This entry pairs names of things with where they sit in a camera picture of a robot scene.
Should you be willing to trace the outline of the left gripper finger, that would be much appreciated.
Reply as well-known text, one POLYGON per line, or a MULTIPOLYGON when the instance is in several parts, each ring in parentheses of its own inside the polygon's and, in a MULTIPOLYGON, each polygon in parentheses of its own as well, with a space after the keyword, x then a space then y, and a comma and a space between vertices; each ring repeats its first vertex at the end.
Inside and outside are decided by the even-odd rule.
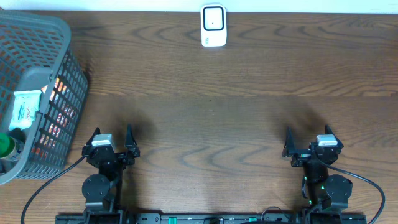
POLYGON ((137 144, 136 141, 133 137, 132 134, 132 127, 131 125, 127 125, 127 131, 126 131, 126 138, 125 138, 125 143, 124 143, 124 147, 131 151, 131 152, 136 152, 137 151, 137 144))
POLYGON ((91 146, 94 137, 95 137, 96 135, 99 135, 99 134, 101 134, 100 128, 97 127, 97 128, 94 130, 94 132, 93 132, 93 134, 91 135, 91 137, 89 138, 89 140, 86 142, 86 146, 91 146))

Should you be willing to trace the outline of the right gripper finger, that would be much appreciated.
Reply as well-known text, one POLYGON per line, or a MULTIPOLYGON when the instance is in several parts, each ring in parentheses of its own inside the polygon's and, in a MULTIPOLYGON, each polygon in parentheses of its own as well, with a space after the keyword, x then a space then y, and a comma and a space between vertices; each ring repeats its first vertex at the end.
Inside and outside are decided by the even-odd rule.
POLYGON ((289 127, 287 127, 283 152, 294 152, 294 151, 295 151, 295 144, 293 140, 292 131, 289 127))
POLYGON ((325 125, 325 134, 333 136, 336 142, 335 145, 338 146, 339 148, 344 148, 344 144, 338 139, 338 137, 334 134, 334 132, 332 131, 332 129, 328 124, 325 125))

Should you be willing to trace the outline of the red Top chocolate bar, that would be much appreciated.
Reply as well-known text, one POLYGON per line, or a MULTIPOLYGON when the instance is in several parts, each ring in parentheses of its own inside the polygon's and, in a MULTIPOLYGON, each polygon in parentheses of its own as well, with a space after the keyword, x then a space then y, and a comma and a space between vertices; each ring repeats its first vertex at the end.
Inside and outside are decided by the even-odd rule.
POLYGON ((44 123, 39 128, 39 138, 32 150, 42 159, 48 157, 51 152, 61 155, 67 153, 71 138, 69 125, 74 120, 74 110, 66 102, 68 96, 71 96, 69 87, 57 78, 50 94, 49 108, 44 114, 44 123))

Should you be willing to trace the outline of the mint green wipes pack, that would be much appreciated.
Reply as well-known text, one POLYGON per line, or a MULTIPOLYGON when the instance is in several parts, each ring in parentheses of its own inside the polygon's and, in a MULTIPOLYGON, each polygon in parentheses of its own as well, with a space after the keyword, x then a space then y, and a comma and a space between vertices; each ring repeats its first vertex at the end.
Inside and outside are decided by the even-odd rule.
POLYGON ((35 114, 39 110, 40 90, 16 91, 9 130, 16 128, 27 129, 35 121, 35 114))

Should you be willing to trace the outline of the green lid jar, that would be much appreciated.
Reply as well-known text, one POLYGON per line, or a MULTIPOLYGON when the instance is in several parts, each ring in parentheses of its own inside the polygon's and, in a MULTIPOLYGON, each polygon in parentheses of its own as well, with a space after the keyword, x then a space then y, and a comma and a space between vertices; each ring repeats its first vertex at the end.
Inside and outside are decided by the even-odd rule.
POLYGON ((9 162, 16 162, 21 158, 24 143, 12 136, 1 133, 1 159, 9 162))

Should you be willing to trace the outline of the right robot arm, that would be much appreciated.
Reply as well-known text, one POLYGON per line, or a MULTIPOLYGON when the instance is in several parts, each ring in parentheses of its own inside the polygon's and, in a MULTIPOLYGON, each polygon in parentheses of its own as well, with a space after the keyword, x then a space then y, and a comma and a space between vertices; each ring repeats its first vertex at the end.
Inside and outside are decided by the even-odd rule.
POLYGON ((344 145, 326 125, 325 133, 316 137, 306 149, 295 147, 292 131, 287 129, 282 156, 291 158, 292 167, 303 167, 302 195, 310 206, 297 215, 299 223, 342 223, 342 211, 348 208, 353 183, 328 170, 337 161, 344 145))

